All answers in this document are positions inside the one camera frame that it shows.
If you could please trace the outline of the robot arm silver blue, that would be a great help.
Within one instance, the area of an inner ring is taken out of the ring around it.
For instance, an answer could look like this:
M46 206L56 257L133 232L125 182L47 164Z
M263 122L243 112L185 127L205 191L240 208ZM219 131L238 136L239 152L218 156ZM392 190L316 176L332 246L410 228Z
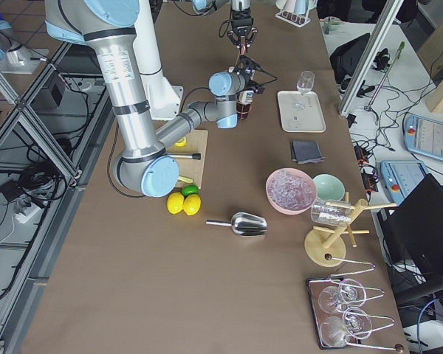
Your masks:
M221 9L224 5L230 5L230 16L225 21L227 29L219 33L222 38L228 37L231 43L239 50L240 55L245 55L252 45L258 30L254 26L254 18L251 13L251 3L248 0L194 0L192 7L196 15L209 15Z
M257 63L240 55L231 72L210 77L213 102L191 103L155 128L139 68L142 58L159 57L156 44L142 42L155 38L148 1L46 1L45 13L51 37L95 51L126 146L114 163L114 177L145 196L162 197L176 186L179 165L167 148L203 122L234 128L237 94L256 85L252 76Z

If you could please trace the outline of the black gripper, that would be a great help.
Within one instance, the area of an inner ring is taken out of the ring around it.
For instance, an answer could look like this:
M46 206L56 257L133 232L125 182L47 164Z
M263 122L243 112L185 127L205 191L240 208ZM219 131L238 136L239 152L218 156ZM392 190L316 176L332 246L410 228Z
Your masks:
M254 18L251 16L250 8L244 10L231 10L230 25L231 30L227 36L234 47L241 53L241 41L245 40L245 53L253 44L257 35L257 29L253 26Z
M254 94L262 94L262 85L254 81L254 74L260 71L261 67L253 59L246 55L241 55L237 64L229 68L228 72L234 79L234 92L239 94L243 91L253 91Z

